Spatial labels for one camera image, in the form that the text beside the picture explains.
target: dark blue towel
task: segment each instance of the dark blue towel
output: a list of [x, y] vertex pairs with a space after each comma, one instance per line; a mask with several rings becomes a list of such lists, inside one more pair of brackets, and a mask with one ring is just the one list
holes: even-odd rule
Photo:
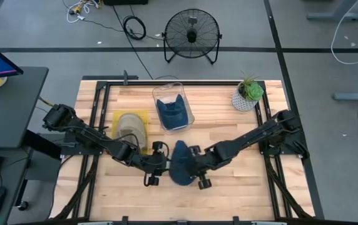
[[192, 152], [187, 148], [185, 142], [177, 141], [169, 169], [169, 176], [173, 182], [186, 186], [196, 179], [196, 177], [190, 177], [186, 170], [186, 163], [189, 163], [192, 157]]
[[156, 105], [161, 123], [166, 129], [171, 130], [188, 124], [185, 100], [180, 94], [178, 94], [174, 103], [164, 104], [157, 100]]

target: fan grill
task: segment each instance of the fan grill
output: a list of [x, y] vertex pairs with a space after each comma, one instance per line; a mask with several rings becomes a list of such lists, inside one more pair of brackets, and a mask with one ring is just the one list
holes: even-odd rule
[[219, 27], [207, 12], [187, 9], [174, 15], [165, 28], [166, 44], [179, 56], [199, 58], [217, 44]]

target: gray floor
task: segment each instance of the gray floor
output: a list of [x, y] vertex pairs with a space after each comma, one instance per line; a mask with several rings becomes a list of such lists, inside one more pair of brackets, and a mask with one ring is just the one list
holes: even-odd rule
[[[74, 0], [65, 0], [74, 4]], [[308, 21], [307, 12], [331, 11], [339, 1], [271, 0], [272, 11], [283, 48], [329, 48], [336, 22]], [[274, 47], [263, 1], [150, 0], [149, 5], [133, 6], [147, 26], [149, 35], [161, 33], [167, 20], [186, 8], [200, 8], [211, 13], [223, 33], [222, 46]], [[118, 6], [121, 17], [130, 13], [128, 6]], [[87, 19], [105, 26], [119, 27], [112, 9], [90, 9]], [[358, 48], [358, 21], [341, 25], [335, 48]], [[133, 41], [138, 47], [161, 47], [161, 42], [147, 39]], [[0, 9], [0, 48], [57, 47], [129, 47], [122, 33], [94, 24], [66, 22], [61, 1], [5, 0]], [[255, 73], [260, 79], [282, 79], [277, 55], [256, 52], [220, 52], [214, 66], [205, 58], [175, 58], [171, 64], [162, 52], [141, 52], [140, 57], [153, 75], [174, 75], [183, 79], [238, 79], [240, 70]], [[119, 75], [126, 69], [140, 79], [149, 79], [132, 52], [61, 52], [6, 53], [20, 66], [47, 66], [49, 76], [42, 96], [50, 101], [73, 105], [78, 85], [85, 75]], [[358, 61], [358, 54], [338, 54], [347, 62]], [[307, 144], [326, 219], [358, 221], [358, 130], [356, 103], [335, 102], [335, 91], [358, 92], [358, 65], [338, 63], [331, 54], [285, 54], [290, 80], [304, 124]], [[44, 112], [35, 111], [29, 128], [40, 128]], [[26, 194], [38, 191], [33, 184]], [[37, 218], [47, 215], [35, 213]], [[30, 212], [13, 214], [20, 221]]]

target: potted plant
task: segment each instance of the potted plant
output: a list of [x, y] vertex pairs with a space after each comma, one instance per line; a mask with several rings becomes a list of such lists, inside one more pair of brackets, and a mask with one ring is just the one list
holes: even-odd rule
[[263, 94], [264, 90], [258, 85], [252, 74], [245, 75], [244, 80], [236, 88], [232, 104], [239, 111], [249, 111], [254, 108]]

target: wooden table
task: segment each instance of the wooden table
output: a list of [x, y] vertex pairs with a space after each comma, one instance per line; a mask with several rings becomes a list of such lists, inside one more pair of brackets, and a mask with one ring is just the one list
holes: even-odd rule
[[[86, 123], [90, 118], [96, 82], [81, 82], [75, 105], [78, 117]], [[272, 114], [287, 109], [281, 82], [265, 81], [265, 84]], [[257, 127], [255, 111], [240, 112], [233, 108], [231, 97], [235, 86], [185, 86], [195, 122], [191, 130], [166, 135], [160, 127], [151, 95], [153, 88], [113, 86], [108, 98], [105, 126], [111, 127], [114, 110], [147, 109], [149, 146], [153, 141], [161, 140], [171, 149], [177, 140], [204, 149]], [[95, 124], [100, 120], [100, 107]], [[296, 155], [283, 155], [281, 159], [289, 191], [306, 212], [314, 214], [301, 160]], [[75, 156], [61, 168], [51, 217], [60, 212], [75, 192], [80, 164], [81, 156]], [[229, 165], [209, 171], [213, 187], [206, 190], [199, 190], [197, 180], [190, 186], [178, 186], [168, 173], [162, 175], [159, 186], [144, 187], [143, 175], [138, 169], [122, 166], [109, 155], [102, 155], [90, 219], [120, 221], [122, 216], [129, 216], [130, 221], [230, 221], [233, 216], [239, 216], [241, 220], [274, 219], [265, 164], [257, 145], [241, 151]], [[285, 216], [280, 192], [276, 190], [281, 215]], [[83, 196], [82, 214], [85, 193]]]

